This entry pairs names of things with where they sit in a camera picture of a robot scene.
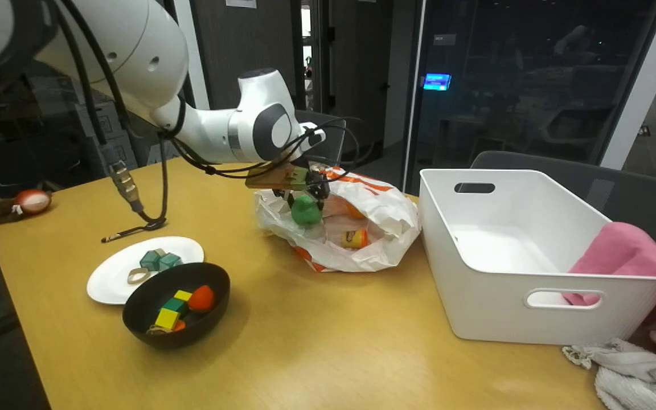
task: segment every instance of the green object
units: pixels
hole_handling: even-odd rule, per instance
[[[178,255],[174,255],[174,252],[165,252],[165,255],[160,257],[160,270],[170,268],[170,267],[178,267],[178,265],[183,265],[183,257],[178,257]]]
[[[168,299],[162,307],[178,312],[178,316],[183,316],[190,309],[190,306],[179,299]]]
[[[309,227],[324,219],[319,200],[311,196],[294,196],[290,212],[292,221],[297,221],[303,227]]]
[[[142,268],[147,268],[147,270],[160,270],[160,259],[162,259],[162,252],[165,250],[147,250],[144,257],[142,257]]]
[[[174,252],[165,252],[162,247],[147,250],[142,259],[138,267],[146,270],[165,270],[170,267],[183,265],[183,257],[174,255]]]

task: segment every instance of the gray cloth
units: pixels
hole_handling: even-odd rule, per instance
[[[605,347],[562,347],[570,361],[593,368],[602,404],[610,410],[656,410],[656,353],[617,340]]]

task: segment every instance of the paper plate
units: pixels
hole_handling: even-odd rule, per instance
[[[138,287],[128,283],[128,274],[138,267],[147,250],[162,247],[187,261],[203,261],[206,250],[190,236],[154,236],[133,244],[117,255],[106,257],[87,281],[87,296],[104,306],[122,306]]]

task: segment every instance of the plastic bag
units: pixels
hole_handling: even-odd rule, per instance
[[[303,227],[282,196],[257,191],[265,230],[286,238],[314,270],[380,270],[396,267],[422,233],[417,205],[393,184],[325,169],[324,219]]]

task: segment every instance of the white basket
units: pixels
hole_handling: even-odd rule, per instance
[[[656,276],[570,274],[609,222],[539,170],[424,169],[424,245],[462,340],[605,343],[656,306]],[[562,293],[597,293],[570,306]]]

